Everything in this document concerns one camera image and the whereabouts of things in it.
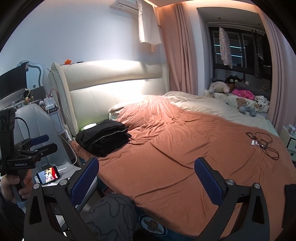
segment cream leather headboard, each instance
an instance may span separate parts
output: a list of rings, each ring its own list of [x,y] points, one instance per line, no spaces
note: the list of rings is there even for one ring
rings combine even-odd
[[[53,63],[52,94],[63,111],[65,127],[75,136],[84,126],[109,118],[109,109],[140,95],[169,91],[168,65],[104,60],[72,65]]]

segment phone screen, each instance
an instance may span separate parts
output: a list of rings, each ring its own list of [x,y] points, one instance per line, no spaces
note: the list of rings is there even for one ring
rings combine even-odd
[[[39,172],[37,176],[41,184],[50,183],[59,179],[59,173],[56,167],[50,167],[42,172]]]

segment gray patterned pants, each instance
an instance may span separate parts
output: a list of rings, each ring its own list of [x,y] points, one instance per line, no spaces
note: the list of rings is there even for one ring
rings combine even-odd
[[[132,241],[137,214],[130,198],[111,194],[90,209],[85,222],[100,241]]]

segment human hand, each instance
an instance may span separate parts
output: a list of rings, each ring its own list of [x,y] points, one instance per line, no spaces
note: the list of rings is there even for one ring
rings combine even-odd
[[[31,189],[33,187],[31,170],[28,170],[23,182],[25,187],[19,190],[19,194],[23,199],[27,199],[29,198]],[[12,193],[10,186],[17,185],[19,183],[20,183],[19,176],[5,175],[1,179],[1,192],[3,197],[14,204],[16,204],[17,202],[15,200],[15,197]]]

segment window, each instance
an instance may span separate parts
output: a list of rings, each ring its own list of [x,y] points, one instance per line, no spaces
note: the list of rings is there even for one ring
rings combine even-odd
[[[235,28],[224,28],[229,36],[232,66],[223,65],[221,60],[220,42],[219,42],[219,28],[209,27],[212,45],[212,56],[213,56],[213,72],[216,76],[216,70],[227,70],[227,72],[239,72],[245,79],[245,75],[255,75],[255,58],[254,58],[254,41],[251,31],[243,31]],[[263,36],[258,34],[258,40],[263,48]],[[259,77],[271,80],[271,67],[264,66],[263,62],[259,63],[260,75]]]

